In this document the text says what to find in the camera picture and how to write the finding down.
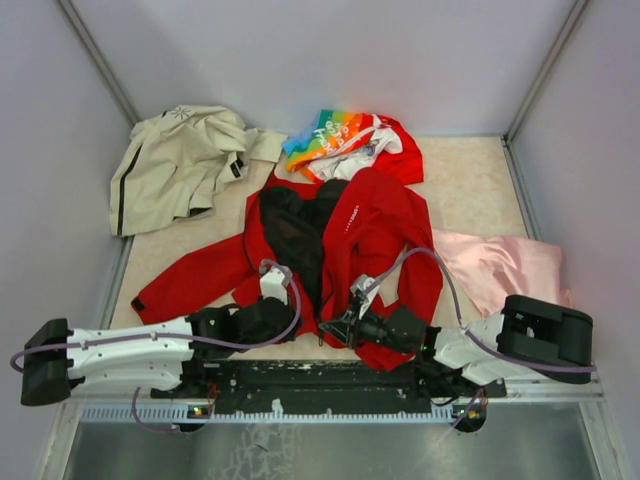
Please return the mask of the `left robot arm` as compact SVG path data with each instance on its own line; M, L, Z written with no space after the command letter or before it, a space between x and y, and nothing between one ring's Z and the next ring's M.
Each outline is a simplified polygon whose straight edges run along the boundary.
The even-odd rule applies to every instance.
M22 376L20 402L28 407L137 388L176 388L194 397L208 384L204 364L288 341L299 321L299 308L274 297L123 330L72 329L66 319L52 319L11 365Z

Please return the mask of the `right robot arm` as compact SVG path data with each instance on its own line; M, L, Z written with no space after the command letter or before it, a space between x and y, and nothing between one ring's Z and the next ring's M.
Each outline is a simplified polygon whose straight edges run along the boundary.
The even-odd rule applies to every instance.
M422 366L448 368L448 387L461 396L495 380L530 374L582 385L591 380L592 318L578 310L522 295L463 327L433 327L407 307L383 318L361 310L361 297L319 330L352 350L377 346Z

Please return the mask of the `red jacket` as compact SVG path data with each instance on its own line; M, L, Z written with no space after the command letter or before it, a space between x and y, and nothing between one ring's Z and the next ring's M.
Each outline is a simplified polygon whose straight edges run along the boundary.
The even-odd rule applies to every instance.
M192 314L225 294L248 307L261 295L261 262L273 260L289 269L300 291L291 339L313 334L339 347L318 325L347 309L360 275L386 272L403 250L417 252L401 266L395 304L431 323L443 287L439 265L427 253L433 246L426 201L374 168L322 185L270 175L248 197L240 233L177 260L131 306L145 325Z

